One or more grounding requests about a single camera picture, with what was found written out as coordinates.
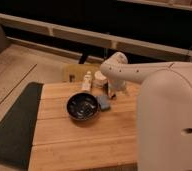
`dark green cloth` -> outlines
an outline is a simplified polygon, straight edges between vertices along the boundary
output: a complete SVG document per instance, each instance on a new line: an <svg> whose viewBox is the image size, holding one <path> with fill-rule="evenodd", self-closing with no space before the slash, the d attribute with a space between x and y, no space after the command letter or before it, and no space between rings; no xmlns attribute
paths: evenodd
<svg viewBox="0 0 192 171"><path fill-rule="evenodd" d="M41 90L29 83L0 122L0 162L28 168Z"/></svg>

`wood grain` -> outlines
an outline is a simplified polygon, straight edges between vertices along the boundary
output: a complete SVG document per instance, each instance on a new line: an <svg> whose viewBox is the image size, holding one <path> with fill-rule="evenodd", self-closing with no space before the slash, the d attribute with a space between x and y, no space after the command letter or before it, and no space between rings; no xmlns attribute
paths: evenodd
<svg viewBox="0 0 192 171"><path fill-rule="evenodd" d="M30 171L70 171L136 163L135 136L34 146Z"/></svg>
<svg viewBox="0 0 192 171"><path fill-rule="evenodd" d="M109 100L111 109L80 122L66 110L81 82L45 84L36 123L29 170L136 170L136 97L139 85ZM93 95L103 94L92 88Z"/></svg>

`floor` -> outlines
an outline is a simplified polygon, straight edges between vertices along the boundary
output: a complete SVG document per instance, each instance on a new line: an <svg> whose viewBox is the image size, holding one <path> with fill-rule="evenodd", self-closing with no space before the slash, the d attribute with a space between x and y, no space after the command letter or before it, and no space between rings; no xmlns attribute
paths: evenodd
<svg viewBox="0 0 192 171"><path fill-rule="evenodd" d="M29 82L62 81L62 69L77 60L12 44L0 54L0 121ZM0 164L0 171L16 171Z"/></svg>

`green mat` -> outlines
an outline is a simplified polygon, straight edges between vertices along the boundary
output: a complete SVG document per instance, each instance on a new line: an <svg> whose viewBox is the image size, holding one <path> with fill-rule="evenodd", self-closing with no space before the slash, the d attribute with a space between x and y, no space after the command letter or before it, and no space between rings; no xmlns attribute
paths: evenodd
<svg viewBox="0 0 192 171"><path fill-rule="evenodd" d="M29 83L0 122L0 162L27 169L42 84Z"/></svg>

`white robot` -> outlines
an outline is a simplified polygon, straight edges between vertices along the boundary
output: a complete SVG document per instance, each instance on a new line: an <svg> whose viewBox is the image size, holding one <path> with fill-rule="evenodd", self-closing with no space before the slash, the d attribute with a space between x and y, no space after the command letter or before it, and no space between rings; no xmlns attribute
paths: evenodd
<svg viewBox="0 0 192 171"><path fill-rule="evenodd" d="M138 170L192 171L192 63L127 63L117 52L100 69L116 89L124 80L141 84Z"/></svg>

